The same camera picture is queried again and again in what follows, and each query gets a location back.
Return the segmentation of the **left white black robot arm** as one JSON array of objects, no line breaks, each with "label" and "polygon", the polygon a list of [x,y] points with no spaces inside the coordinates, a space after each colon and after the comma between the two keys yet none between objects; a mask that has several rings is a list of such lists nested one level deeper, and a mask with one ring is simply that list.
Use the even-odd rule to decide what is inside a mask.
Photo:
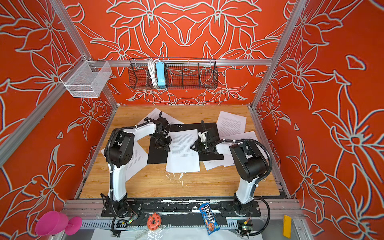
[{"label": "left white black robot arm", "polygon": [[104,156],[109,165],[109,192],[101,194],[103,217],[126,218],[133,210],[128,204],[126,173],[128,163],[133,158],[135,143],[144,138],[155,140],[155,147],[170,152],[172,138],[169,136],[171,125],[163,117],[145,118],[144,123],[114,129],[104,149]]}]

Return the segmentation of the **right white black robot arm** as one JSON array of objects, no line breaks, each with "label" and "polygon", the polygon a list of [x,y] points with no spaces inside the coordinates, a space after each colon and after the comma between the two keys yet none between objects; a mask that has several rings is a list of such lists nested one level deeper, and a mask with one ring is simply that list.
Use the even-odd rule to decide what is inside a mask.
[{"label": "right white black robot arm", "polygon": [[258,140],[252,138],[219,139],[209,131],[199,132],[198,139],[190,149],[203,155],[231,155],[236,170],[240,176],[239,187],[234,193],[234,200],[230,212],[240,217],[251,217],[254,200],[262,201],[267,207],[267,220],[258,231],[246,230],[241,226],[237,233],[241,236],[260,235],[268,226],[271,219],[271,208],[262,197],[255,197],[255,190],[259,182],[266,179],[272,172],[273,160],[267,148]]}]

